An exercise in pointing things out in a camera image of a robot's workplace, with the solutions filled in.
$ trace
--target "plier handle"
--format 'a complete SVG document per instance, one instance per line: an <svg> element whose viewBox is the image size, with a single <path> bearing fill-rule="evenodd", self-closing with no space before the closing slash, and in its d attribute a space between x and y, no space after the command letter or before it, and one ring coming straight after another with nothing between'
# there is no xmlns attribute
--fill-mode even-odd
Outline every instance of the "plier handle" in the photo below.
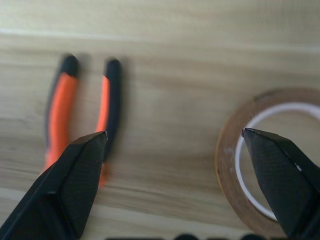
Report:
<svg viewBox="0 0 320 240"><path fill-rule="evenodd" d="M45 114L45 165L44 170L55 163L70 143L69 122L79 84L80 64L68 54L62 59L49 95ZM104 162L99 185L105 182L106 160L114 142L121 113L121 64L117 59L106 62L102 76L100 112L95 132L106 131L108 141L104 148Z"/></svg>

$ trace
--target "brown tape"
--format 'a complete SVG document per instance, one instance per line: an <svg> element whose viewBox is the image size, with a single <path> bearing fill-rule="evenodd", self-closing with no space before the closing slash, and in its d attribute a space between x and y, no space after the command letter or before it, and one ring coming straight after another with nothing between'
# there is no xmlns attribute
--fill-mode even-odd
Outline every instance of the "brown tape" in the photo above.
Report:
<svg viewBox="0 0 320 240"><path fill-rule="evenodd" d="M223 127L215 149L215 171L222 191L241 220L257 234L285 236L276 221L262 214L247 199L235 169L235 150L242 129L262 111L284 103L306 103L320 107L320 92L308 88L277 89L263 93L240 107Z"/></svg>

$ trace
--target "copper tape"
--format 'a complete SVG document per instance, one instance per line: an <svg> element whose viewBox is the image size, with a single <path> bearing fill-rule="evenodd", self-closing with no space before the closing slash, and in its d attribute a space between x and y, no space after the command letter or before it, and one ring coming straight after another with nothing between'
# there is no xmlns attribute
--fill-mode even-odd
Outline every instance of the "copper tape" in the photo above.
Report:
<svg viewBox="0 0 320 240"><path fill-rule="evenodd" d="M240 184L239 168L236 169L236 155L239 158L239 143L242 129L248 124L253 127L257 116L269 112L300 111L320 120L320 92L308 88L289 88L269 91L255 97L240 107L223 127L215 149L215 171L233 210L254 232L266 237L283 237L284 232L272 216L263 214L254 206L253 200Z"/></svg>

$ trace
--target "wooden surface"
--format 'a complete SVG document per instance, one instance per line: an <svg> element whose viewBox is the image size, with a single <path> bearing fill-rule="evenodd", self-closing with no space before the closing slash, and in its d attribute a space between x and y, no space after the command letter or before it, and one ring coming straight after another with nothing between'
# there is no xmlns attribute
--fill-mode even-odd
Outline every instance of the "wooden surface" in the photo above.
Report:
<svg viewBox="0 0 320 240"><path fill-rule="evenodd" d="M49 88L72 52L86 62L72 139L95 129L104 60L126 70L112 178L83 239L250 232L215 176L217 138L254 95L320 88L319 13L317 0L1 0L1 222L42 170Z"/></svg>

